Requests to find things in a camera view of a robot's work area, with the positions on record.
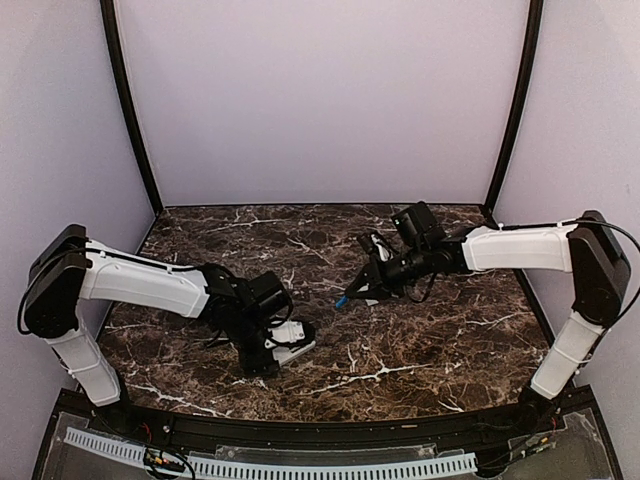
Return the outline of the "white remote control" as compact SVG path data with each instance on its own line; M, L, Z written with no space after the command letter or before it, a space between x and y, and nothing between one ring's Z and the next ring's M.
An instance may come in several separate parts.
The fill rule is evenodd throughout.
M303 354L309 352L316 346L316 341L313 340L308 344L296 347L284 347L276 346L271 350L273 358L278 362L280 366L284 366L293 362Z

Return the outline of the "blue battery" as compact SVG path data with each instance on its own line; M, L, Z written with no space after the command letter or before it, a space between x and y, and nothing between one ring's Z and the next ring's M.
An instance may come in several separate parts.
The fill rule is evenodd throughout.
M337 309L342 308L347 302L349 301L349 299L346 296L342 296L336 303L335 303L335 307Z

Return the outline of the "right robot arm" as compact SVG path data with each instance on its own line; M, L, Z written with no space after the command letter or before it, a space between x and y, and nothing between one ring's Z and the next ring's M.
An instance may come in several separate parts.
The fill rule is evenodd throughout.
M534 395L510 413L511 426L521 434L534 432L547 420L546 400L562 392L636 301L626 296L631 264L617 240L625 231L596 210L555 223L481 225L448 234L420 201L396 213L392 222L406 251L395 250L377 231L361 235L358 242L368 261L345 289L344 301L401 298L419 279L435 280L440 274L495 269L571 274L575 299L568 320L531 378Z

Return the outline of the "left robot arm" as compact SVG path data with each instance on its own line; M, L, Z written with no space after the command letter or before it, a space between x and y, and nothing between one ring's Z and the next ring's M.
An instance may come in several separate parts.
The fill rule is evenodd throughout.
M293 305L272 272L247 280L216 263L148 260L91 240L72 224L32 264L17 327L46 341L120 436L134 435L141 415L124 400L122 381L77 312L80 301L94 299L204 320L236 346L246 375L271 375L313 343L301 322L278 318Z

